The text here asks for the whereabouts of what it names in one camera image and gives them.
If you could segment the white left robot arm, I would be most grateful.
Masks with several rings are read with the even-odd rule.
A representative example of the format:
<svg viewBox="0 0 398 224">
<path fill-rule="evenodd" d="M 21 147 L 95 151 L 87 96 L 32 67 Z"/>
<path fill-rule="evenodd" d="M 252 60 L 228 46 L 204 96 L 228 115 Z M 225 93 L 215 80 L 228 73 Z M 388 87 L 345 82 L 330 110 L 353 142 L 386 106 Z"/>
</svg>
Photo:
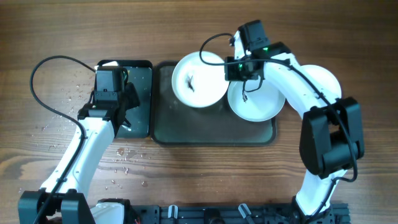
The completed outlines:
<svg viewBox="0 0 398 224">
<path fill-rule="evenodd" d="M 18 204 L 21 223 L 124 223 L 128 203 L 104 201 L 93 208 L 86 201 L 95 170 L 120 127 L 130 128 L 129 109 L 140 105 L 128 70 L 116 62 L 95 68 L 90 100 L 74 119 L 75 134 L 50 177 L 37 191 L 25 191 Z"/>
</svg>

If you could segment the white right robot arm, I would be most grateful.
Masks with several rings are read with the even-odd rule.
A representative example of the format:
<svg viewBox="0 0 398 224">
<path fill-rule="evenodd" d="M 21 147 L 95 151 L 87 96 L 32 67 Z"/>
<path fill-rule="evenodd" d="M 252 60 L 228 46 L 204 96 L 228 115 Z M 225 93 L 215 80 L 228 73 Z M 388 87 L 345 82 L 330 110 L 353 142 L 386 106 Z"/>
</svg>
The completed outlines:
<svg viewBox="0 0 398 224">
<path fill-rule="evenodd" d="M 364 156 L 361 107 L 343 98 L 334 75 L 317 65 L 300 65 L 282 42 L 270 43 L 262 22 L 247 22 L 229 40 L 234 55 L 225 62 L 226 79 L 268 82 L 302 119 L 300 158 L 306 168 L 293 197 L 290 220 L 316 222 L 331 212 L 339 182 L 354 182 Z"/>
</svg>

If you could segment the white plate front stained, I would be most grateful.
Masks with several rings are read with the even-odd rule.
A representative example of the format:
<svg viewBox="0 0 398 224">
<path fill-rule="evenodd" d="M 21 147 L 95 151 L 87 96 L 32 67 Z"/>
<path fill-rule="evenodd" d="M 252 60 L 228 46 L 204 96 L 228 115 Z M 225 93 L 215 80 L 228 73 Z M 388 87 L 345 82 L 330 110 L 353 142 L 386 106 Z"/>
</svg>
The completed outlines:
<svg viewBox="0 0 398 224">
<path fill-rule="evenodd" d="M 323 94 L 332 105 L 342 97 L 342 90 L 339 81 L 329 70 L 318 65 L 299 65 L 298 69 L 308 80 Z M 304 85 L 304 92 L 292 93 L 285 96 L 290 106 L 302 117 L 312 107 L 322 108 L 327 104 L 319 97 L 319 94 L 299 75 L 299 81 Z"/>
</svg>

